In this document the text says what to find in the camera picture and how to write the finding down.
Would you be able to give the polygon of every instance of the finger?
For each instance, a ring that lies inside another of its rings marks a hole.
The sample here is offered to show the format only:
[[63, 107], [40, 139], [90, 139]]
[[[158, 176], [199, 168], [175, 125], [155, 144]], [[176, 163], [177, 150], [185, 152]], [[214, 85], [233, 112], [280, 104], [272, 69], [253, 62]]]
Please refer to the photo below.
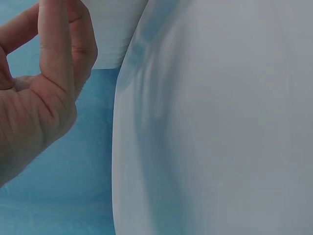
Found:
[[90, 76], [98, 50], [91, 17], [85, 5], [80, 0], [67, 0], [67, 12], [72, 39], [75, 97], [77, 98]]
[[71, 36], [66, 0], [40, 0], [38, 16], [42, 75], [74, 96]]
[[37, 31], [38, 4], [0, 27], [0, 47], [6, 55], [33, 39]]

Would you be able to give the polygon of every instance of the white cylindrical object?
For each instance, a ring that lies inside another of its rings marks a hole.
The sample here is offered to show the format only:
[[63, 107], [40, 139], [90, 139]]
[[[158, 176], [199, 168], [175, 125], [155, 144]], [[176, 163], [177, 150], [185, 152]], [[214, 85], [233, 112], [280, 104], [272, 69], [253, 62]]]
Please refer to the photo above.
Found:
[[94, 69], [114, 69], [124, 59], [148, 0], [82, 0], [90, 11], [98, 45]]

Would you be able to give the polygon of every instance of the blue background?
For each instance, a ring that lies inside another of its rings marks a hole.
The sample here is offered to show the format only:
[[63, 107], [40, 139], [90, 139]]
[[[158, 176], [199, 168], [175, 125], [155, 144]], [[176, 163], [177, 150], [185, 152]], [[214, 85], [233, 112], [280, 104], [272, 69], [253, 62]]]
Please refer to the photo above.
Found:
[[[3, 0], [0, 24], [35, 3]], [[35, 38], [8, 56], [13, 76], [39, 72]], [[95, 70], [72, 130], [0, 189], [0, 234], [113, 235], [112, 117], [119, 69]]]

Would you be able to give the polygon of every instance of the white plastic surface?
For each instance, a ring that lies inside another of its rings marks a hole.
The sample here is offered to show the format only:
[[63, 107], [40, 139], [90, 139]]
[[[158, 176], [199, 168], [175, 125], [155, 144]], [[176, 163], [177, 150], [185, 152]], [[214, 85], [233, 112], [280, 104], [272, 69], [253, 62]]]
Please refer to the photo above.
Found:
[[117, 235], [310, 235], [313, 1], [150, 0], [113, 125]]
[[94, 69], [114, 69], [124, 59], [148, 0], [82, 0], [88, 7], [98, 45]]

